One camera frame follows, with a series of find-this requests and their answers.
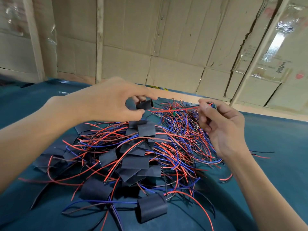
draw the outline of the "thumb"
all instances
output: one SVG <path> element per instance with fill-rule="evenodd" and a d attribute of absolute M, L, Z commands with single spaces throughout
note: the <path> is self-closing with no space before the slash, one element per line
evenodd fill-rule
<path fill-rule="evenodd" d="M 137 110 L 127 110 L 125 112 L 125 119 L 129 121 L 139 121 L 142 118 L 142 115 L 144 114 L 143 109 L 137 109 Z"/>
<path fill-rule="evenodd" d="M 200 103 L 200 110 L 205 114 L 206 117 L 214 121 L 218 126 L 224 124 L 228 120 L 206 102 Z"/>

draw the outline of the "blue table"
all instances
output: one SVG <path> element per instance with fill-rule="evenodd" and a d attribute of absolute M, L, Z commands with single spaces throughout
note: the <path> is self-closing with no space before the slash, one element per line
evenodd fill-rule
<path fill-rule="evenodd" d="M 48 98 L 64 95 L 86 87 L 86 84 L 52 80 L 32 85 L 0 96 L 0 128 L 5 127 L 39 109 Z M 250 150 L 275 151 L 271 159 L 257 158 L 276 188 L 287 199 L 296 212 L 308 222 L 308 181 L 306 179 L 308 146 L 308 123 L 244 113 L 245 137 Z M 215 231 L 257 230 L 248 206 L 234 179 L 219 184 L 218 178 L 230 174 L 227 167 L 209 170 L 207 178 L 198 182 L 198 188 L 214 204 L 216 219 L 209 212 Z M 29 166 L 21 177 L 46 179 L 46 175 Z M 102 216 L 102 212 L 83 217 L 66 217 L 61 211 L 70 203 L 74 188 L 52 185 L 39 205 L 32 211 L 29 207 L 43 185 L 14 181 L 0 197 L 1 230 L 75 230 L 91 228 Z M 202 205 L 210 208 L 202 197 Z M 197 205 L 182 199 L 168 204 L 168 213 L 144 224 L 139 224 L 133 211 L 119 212 L 125 230 L 211 230 L 209 222 Z M 105 230 L 116 230 L 115 222 L 107 218 Z"/>

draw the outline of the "right hand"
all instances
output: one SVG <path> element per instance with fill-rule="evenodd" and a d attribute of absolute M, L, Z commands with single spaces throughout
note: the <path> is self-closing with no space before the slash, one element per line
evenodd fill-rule
<path fill-rule="evenodd" d="M 217 110 L 207 102 L 213 102 Z M 217 155 L 226 159 L 247 152 L 244 116 L 221 100 L 199 99 L 199 103 L 199 125 L 208 133 Z"/>

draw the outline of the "wooden beam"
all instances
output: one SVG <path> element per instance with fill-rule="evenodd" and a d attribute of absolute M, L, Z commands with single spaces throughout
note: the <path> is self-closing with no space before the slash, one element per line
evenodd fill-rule
<path fill-rule="evenodd" d="M 33 2 L 32 0 L 22 0 L 22 1 L 25 7 L 25 13 L 26 13 L 26 18 L 28 22 L 33 52 L 34 52 L 36 69 L 37 69 L 38 76 L 39 76 L 38 80 L 45 81 L 46 76 L 45 76 L 41 46 L 39 42 L 38 30 L 37 30 L 37 26 L 35 22 L 35 17 L 34 17 Z"/>
<path fill-rule="evenodd" d="M 97 0 L 96 10 L 96 74 L 95 83 L 102 81 L 103 64 L 103 31 L 104 31 L 104 0 Z"/>

